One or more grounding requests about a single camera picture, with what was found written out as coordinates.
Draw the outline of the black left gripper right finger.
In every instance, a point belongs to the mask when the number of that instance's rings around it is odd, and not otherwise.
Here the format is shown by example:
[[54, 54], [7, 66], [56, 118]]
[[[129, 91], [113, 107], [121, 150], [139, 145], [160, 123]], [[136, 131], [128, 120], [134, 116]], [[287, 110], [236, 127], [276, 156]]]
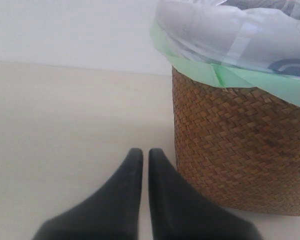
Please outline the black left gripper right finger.
[[163, 150], [148, 155], [148, 196], [155, 240], [258, 240], [254, 224], [198, 193]]

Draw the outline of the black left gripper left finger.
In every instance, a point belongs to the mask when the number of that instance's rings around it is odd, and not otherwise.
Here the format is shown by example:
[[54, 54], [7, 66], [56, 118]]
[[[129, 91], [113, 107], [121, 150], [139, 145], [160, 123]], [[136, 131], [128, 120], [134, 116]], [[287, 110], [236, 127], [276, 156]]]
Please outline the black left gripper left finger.
[[132, 148], [107, 182], [77, 206], [47, 220], [35, 240], [136, 240], [143, 152]]

